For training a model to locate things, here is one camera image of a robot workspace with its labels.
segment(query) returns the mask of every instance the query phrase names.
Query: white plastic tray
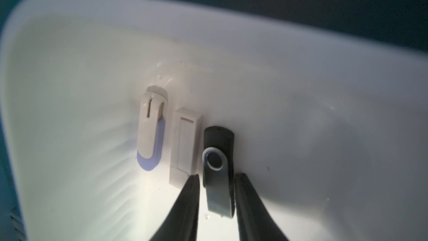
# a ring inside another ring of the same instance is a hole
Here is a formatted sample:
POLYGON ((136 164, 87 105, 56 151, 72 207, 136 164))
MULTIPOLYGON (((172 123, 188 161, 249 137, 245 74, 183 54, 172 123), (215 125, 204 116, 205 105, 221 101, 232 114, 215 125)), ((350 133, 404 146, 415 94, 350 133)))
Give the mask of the white plastic tray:
MULTIPOLYGON (((31 241, 148 240, 179 193, 180 107, 235 132, 235 171, 291 241, 428 235, 425 54, 165 0, 23 0, 0 66, 31 241), (136 127, 150 85, 168 110, 161 162, 145 172, 136 127)), ((198 240, 238 240, 236 217, 208 212, 204 190, 198 240)))

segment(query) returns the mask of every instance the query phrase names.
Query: white bin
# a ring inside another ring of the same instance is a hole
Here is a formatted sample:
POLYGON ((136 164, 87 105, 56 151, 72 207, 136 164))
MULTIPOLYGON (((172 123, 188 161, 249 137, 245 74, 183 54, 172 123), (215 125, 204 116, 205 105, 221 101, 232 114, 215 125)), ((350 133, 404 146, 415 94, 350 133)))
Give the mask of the white bin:
MULTIPOLYGON (((23 0, 0 56, 30 241, 148 240, 179 194, 180 107, 234 131, 235 172, 291 241, 428 238, 425 54, 165 0, 23 0), (136 128, 150 85, 168 110, 146 172, 136 128)), ((208 212, 202 187, 198 240, 238 240, 236 216, 208 212)))

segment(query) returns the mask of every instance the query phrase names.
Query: white rectangular usb drive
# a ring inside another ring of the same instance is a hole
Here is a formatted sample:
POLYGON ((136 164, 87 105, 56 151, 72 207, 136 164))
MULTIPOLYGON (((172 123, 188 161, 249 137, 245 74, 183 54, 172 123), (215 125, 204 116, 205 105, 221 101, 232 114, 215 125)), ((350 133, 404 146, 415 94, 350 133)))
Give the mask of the white rectangular usb drive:
POLYGON ((174 112, 169 184, 182 189, 196 171, 202 115, 180 108, 174 112))

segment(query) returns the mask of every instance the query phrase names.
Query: white flash drive cap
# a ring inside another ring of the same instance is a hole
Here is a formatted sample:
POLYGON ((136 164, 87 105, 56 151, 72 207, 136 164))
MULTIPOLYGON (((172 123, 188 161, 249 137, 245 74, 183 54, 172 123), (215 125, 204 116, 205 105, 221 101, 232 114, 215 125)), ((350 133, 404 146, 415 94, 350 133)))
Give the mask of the white flash drive cap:
POLYGON ((174 112, 169 184, 182 189, 196 172, 202 115, 180 108, 174 112))
POLYGON ((167 100, 163 96, 151 91, 144 93, 141 99, 136 140, 137 151, 143 158, 152 157, 158 121, 165 117, 166 112, 167 100))

